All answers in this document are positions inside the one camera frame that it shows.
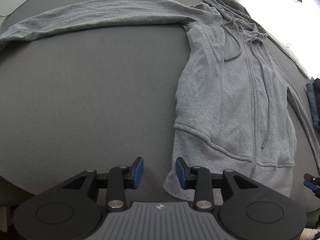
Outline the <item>black folded garment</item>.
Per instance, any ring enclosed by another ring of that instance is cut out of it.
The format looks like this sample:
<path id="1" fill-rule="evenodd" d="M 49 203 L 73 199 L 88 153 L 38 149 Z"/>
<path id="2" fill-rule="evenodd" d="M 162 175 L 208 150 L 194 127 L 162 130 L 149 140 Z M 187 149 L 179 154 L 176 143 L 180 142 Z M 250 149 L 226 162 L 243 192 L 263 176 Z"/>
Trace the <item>black folded garment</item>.
<path id="1" fill-rule="evenodd" d="M 315 91 L 317 108 L 319 108 L 320 107 L 320 79 L 319 78 L 316 78 L 313 81 L 313 88 Z"/>

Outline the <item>grey zip hoodie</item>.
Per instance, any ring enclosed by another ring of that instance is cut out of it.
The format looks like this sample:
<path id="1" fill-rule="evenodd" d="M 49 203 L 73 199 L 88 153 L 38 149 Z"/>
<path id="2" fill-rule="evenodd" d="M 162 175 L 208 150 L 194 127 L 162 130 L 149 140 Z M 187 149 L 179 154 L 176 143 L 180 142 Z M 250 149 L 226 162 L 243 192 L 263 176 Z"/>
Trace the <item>grey zip hoodie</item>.
<path id="1" fill-rule="evenodd" d="M 313 155 L 319 143 L 302 100 L 264 45 L 266 30 L 235 0 L 94 0 L 27 18 L 1 45 L 113 25 L 180 24 L 190 46 L 176 92 L 172 156 L 212 172 L 232 168 L 289 196 L 297 138 L 288 106 Z"/>

